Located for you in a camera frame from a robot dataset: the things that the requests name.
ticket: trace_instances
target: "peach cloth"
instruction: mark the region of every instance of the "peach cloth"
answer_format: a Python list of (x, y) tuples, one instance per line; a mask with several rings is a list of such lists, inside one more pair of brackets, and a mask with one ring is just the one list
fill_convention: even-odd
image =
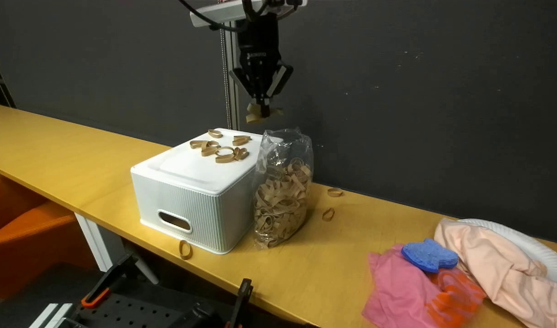
[(526, 327), (557, 328), (557, 285), (541, 263), (528, 260), (508, 239), (459, 221), (444, 219), (435, 241), (459, 254), (486, 296)]

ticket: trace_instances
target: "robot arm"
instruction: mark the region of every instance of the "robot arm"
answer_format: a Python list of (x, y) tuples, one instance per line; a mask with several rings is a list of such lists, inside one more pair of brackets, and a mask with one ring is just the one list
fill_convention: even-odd
[(293, 74), (278, 52), (278, 21), (308, 0), (235, 0), (189, 14), (195, 28), (224, 28), (237, 23), (238, 68), (231, 74), (253, 99), (262, 119), (269, 117), (269, 103)]

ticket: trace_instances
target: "black cable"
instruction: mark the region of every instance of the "black cable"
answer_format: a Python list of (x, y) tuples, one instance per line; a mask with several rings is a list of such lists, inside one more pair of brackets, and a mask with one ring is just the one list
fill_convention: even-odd
[(247, 17), (249, 21), (257, 21), (257, 19), (262, 17), (264, 10), (267, 8), (267, 3), (269, 3), (269, 0), (264, 0), (262, 8), (260, 8), (258, 12), (255, 12), (251, 0), (242, 0), (242, 10), (244, 10), (244, 14), (246, 14), (246, 17)]
[(293, 6), (288, 14), (280, 15), (278, 21), (291, 17), (298, 10), (298, 4)]
[(233, 32), (233, 34), (238, 34), (240, 30), (235, 30), (235, 28), (229, 28), (229, 26), (224, 26), (224, 24), (218, 24), (218, 23), (213, 23), (209, 21), (207, 17), (204, 17), (200, 12), (197, 12), (195, 8), (191, 8), (186, 0), (178, 0), (189, 14), (197, 15), (198, 19), (202, 19), (204, 23), (209, 24), (211, 30), (224, 30), (224, 32)]

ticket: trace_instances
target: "dark wall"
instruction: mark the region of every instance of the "dark wall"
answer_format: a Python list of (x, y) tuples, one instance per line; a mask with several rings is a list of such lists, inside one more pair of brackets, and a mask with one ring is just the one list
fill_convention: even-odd
[(220, 59), (176, 0), (0, 3), (16, 108), (178, 145), (227, 125)]
[(311, 3), (282, 57), (253, 130), (300, 127), (318, 181), (557, 239), (557, 0)]
[[(320, 183), (557, 241), (557, 0), (311, 0), (280, 41), (286, 112), (244, 130), (298, 127)], [(226, 121), (218, 37), (175, 0), (0, 4), (0, 72), (18, 108), (166, 145)]]

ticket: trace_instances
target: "blue cloth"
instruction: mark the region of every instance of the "blue cloth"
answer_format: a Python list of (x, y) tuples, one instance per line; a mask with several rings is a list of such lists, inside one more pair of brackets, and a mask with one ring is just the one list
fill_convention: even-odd
[(448, 249), (442, 249), (433, 239), (406, 245), (402, 249), (402, 258), (413, 267), (420, 269), (424, 274), (439, 274), (440, 269), (450, 270), (459, 265), (459, 256)]

